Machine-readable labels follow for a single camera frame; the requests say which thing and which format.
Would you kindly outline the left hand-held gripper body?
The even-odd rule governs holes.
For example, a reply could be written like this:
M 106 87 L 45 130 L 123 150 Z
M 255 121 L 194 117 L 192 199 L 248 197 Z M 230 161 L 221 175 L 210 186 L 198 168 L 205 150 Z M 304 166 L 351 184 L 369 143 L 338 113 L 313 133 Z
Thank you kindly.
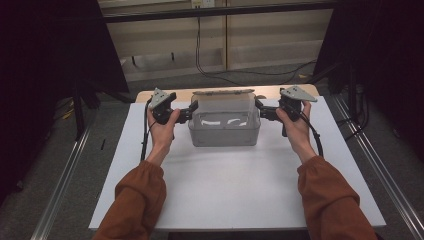
M 171 109 L 171 103 L 168 100 L 169 94 L 159 88 L 156 88 L 153 92 L 151 102 L 150 102 L 150 109 L 152 110 L 153 117 L 155 118 L 156 122 L 165 125 L 173 110 Z

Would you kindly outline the aluminium floor rail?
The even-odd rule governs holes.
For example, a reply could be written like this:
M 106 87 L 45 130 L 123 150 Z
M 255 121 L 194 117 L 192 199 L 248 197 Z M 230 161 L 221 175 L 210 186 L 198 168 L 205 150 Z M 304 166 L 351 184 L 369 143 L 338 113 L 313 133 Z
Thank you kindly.
M 87 125 L 83 128 L 79 139 L 75 141 L 72 151 L 67 159 L 66 165 L 30 240 L 48 240 L 55 219 L 64 200 L 65 193 L 67 192 L 76 166 L 78 165 L 86 142 L 90 136 L 96 117 L 96 112 L 89 115 Z
M 343 116 L 343 120 L 347 123 L 347 126 L 352 132 L 353 138 L 359 144 L 397 212 L 400 214 L 402 221 L 408 227 L 413 239 L 424 240 L 424 224 L 421 218 L 393 179 L 364 131 L 353 121 L 353 117 L 349 114 L 349 109 L 344 99 L 340 95 L 332 96 L 332 99 Z

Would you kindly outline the black crossbar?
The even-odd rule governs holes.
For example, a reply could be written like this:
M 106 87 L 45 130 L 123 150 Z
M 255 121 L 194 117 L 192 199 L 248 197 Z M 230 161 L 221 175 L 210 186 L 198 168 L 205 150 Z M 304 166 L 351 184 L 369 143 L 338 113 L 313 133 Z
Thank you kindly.
M 103 19 L 106 23 L 138 22 L 153 20 L 168 20 L 182 18 L 215 17 L 228 15 L 262 14 L 275 12 L 294 12 L 309 10 L 333 9 L 338 0 L 324 0 L 318 2 L 299 2 L 251 6 L 231 6 L 199 9 L 169 10 L 146 13 L 106 14 Z

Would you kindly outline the clear grey lidded plastic box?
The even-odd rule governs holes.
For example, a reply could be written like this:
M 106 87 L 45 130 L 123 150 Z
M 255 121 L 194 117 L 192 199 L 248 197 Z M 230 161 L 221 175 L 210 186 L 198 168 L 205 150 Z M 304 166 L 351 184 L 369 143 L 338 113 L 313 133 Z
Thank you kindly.
M 188 123 L 196 147 L 254 146 L 261 121 L 253 89 L 196 91 Z

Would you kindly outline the wooden table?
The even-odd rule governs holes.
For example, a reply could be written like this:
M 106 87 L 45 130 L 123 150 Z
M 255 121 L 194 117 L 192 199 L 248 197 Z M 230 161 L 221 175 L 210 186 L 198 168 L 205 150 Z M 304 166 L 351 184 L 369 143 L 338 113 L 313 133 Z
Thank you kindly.
M 312 96 L 319 96 L 319 92 L 317 88 L 312 84 L 295 84 L 296 86 L 299 86 L 306 92 L 308 92 Z M 172 90 L 163 90 L 167 93 L 175 92 L 177 95 L 176 101 L 191 101 L 193 92 L 196 91 L 203 91 L 203 92 L 210 92 L 210 91 L 236 91 L 236 90 L 243 90 L 243 89 L 253 89 L 254 94 L 256 95 L 263 95 L 266 99 L 275 99 L 279 96 L 279 90 L 280 88 L 289 88 L 291 86 L 294 86 L 292 84 L 289 85 L 269 85 L 269 86 L 242 86 L 242 87 L 216 87 L 216 88 L 197 88 L 197 89 L 172 89 Z M 142 91 L 139 92 L 135 102 L 136 103 L 145 103 L 147 100 L 150 99 L 151 95 L 153 94 L 152 91 Z

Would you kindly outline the person's right hand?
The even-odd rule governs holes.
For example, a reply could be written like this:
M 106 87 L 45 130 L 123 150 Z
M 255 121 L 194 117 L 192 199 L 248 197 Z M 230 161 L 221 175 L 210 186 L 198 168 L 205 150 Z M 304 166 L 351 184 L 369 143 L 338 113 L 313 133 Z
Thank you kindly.
M 313 152 L 309 139 L 308 125 L 303 120 L 293 122 L 288 114 L 281 108 L 278 108 L 276 113 L 286 129 L 289 142 L 294 152 L 298 155 Z

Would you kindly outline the black metal stand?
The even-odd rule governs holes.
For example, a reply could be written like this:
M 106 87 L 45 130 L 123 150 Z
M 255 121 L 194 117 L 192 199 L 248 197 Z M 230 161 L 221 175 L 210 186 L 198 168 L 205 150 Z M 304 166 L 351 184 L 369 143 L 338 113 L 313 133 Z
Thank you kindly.
M 100 100 L 96 95 L 95 86 L 86 80 L 74 82 L 72 99 L 77 129 L 76 141 L 78 141 L 85 131 L 82 103 L 85 103 L 89 109 L 97 109 L 100 106 Z

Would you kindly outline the person's left hand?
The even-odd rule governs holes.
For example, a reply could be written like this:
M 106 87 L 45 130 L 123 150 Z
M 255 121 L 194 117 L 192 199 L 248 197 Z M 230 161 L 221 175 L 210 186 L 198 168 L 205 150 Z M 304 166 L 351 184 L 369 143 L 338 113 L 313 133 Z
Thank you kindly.
M 180 115 L 180 110 L 175 109 L 165 125 L 155 122 L 152 111 L 148 110 L 148 123 L 152 135 L 153 149 L 167 154 L 174 138 L 174 127 Z

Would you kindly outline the white wall outlet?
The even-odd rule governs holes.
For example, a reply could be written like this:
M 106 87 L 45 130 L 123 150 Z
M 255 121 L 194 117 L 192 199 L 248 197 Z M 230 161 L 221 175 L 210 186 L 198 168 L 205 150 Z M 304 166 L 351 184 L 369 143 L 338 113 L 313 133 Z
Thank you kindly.
M 215 6 L 215 0 L 191 0 L 193 9 L 197 8 L 213 8 Z

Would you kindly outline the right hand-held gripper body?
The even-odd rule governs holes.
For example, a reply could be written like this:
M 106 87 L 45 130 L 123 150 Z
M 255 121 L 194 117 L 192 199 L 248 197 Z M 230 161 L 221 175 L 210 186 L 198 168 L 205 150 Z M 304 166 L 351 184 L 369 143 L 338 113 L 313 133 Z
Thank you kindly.
M 318 135 L 317 131 L 310 123 L 309 118 L 302 111 L 303 101 L 316 102 L 317 99 L 297 85 L 291 86 L 289 88 L 285 88 L 284 94 L 287 96 L 287 98 L 285 99 L 280 98 L 279 100 L 280 108 L 288 114 L 289 118 L 293 122 L 296 122 L 299 119 L 304 120 L 305 123 L 312 130 L 312 133 L 315 136 L 317 136 Z

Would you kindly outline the black curtain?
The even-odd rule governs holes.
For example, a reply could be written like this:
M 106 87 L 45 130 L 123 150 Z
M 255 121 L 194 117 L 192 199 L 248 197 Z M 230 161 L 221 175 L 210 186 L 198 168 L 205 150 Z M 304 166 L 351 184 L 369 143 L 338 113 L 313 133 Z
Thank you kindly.
M 351 76 L 424 162 L 424 0 L 335 0 L 314 72 Z
M 98 0 L 0 0 L 0 204 L 53 124 L 56 103 L 128 85 Z

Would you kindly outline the white table board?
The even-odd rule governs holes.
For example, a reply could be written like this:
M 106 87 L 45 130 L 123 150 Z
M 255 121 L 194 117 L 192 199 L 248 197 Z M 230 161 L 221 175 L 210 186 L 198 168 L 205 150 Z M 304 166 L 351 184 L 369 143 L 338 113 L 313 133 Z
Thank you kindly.
M 386 222 L 324 97 L 312 103 L 311 122 L 320 134 L 326 161 L 360 196 L 360 208 L 374 227 Z M 130 105 L 117 149 L 88 226 L 96 230 L 115 197 L 115 186 L 140 163 L 144 103 Z M 187 125 L 162 168 L 167 196 L 156 224 L 164 231 L 289 230 L 306 228 L 297 189 L 300 161 L 281 124 L 263 121 L 255 146 L 195 147 Z

